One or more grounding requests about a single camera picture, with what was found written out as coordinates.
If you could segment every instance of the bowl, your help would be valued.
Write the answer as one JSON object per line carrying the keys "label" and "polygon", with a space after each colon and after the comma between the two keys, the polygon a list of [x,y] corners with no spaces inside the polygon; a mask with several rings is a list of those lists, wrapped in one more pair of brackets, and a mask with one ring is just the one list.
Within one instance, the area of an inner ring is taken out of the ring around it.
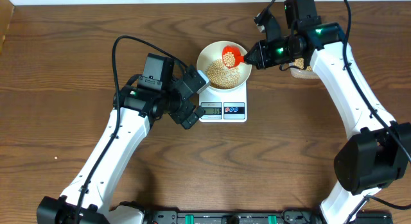
{"label": "bowl", "polygon": [[[208,45],[207,47],[205,47],[201,51],[200,56],[198,56],[198,59],[197,59],[197,69],[202,71],[204,74],[207,74],[208,67],[215,60],[222,59],[223,49],[226,46],[236,46],[238,47],[238,49],[240,49],[241,55],[247,54],[247,51],[244,49],[244,47],[241,47],[239,44],[236,44],[234,42],[230,42],[230,41],[214,42]],[[233,88],[217,89],[215,87],[209,86],[208,89],[214,90],[216,92],[231,92],[231,91],[238,89],[240,86],[242,86],[249,78],[251,74],[252,66],[250,64],[241,63],[237,67],[238,67],[238,72],[240,72],[240,79],[238,80],[238,83]]]}

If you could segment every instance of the red spoon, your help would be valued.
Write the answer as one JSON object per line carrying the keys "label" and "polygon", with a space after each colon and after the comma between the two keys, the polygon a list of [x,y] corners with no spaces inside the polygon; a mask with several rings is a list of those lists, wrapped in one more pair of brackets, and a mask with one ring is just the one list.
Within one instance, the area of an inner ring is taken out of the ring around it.
{"label": "red spoon", "polygon": [[223,56],[225,54],[227,54],[228,52],[231,52],[234,55],[234,58],[236,59],[235,63],[233,66],[227,66],[227,64],[224,62],[224,58],[223,58],[223,62],[224,65],[228,68],[232,68],[232,67],[237,67],[240,63],[244,63],[244,56],[241,55],[240,49],[236,46],[226,46],[223,49]]}

